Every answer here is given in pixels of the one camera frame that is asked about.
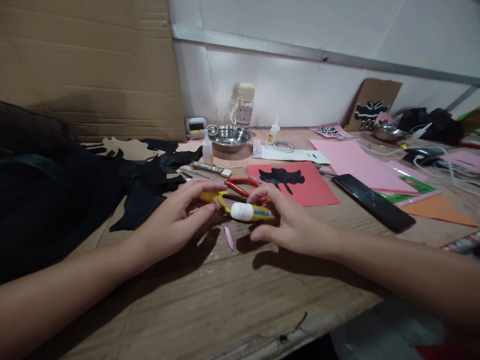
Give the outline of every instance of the right hand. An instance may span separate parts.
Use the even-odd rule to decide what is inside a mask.
[[[280,226],[260,225],[250,235],[253,242],[264,241],[295,253],[329,258],[337,253],[337,231],[332,226],[316,221],[296,201],[284,195],[271,184],[262,184],[252,191],[247,203],[261,205],[260,199],[267,196],[280,214]]]

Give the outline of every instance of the black phone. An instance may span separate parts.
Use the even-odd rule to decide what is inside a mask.
[[[356,177],[345,174],[335,176],[331,180],[393,232],[401,233],[417,223],[413,217],[371,190]]]

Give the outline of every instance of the stainless steel bowl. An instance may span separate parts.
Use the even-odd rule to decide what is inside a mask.
[[[236,153],[250,141],[252,133],[235,125],[221,125],[215,135],[208,134],[213,148],[223,153]]]
[[[386,143],[398,143],[410,137],[408,132],[397,129],[390,125],[376,124],[371,133],[374,138],[383,140]]]

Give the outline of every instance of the yellow glue stick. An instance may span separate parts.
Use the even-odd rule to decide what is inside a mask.
[[[230,209],[231,217],[245,222],[274,223],[277,219],[274,214],[263,206],[235,202]]]

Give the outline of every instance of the orange paper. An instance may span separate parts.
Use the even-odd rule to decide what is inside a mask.
[[[460,212],[442,196],[433,196],[428,199],[402,206],[401,209],[407,214],[423,216],[425,218],[438,219],[451,223],[477,227],[477,223]]]

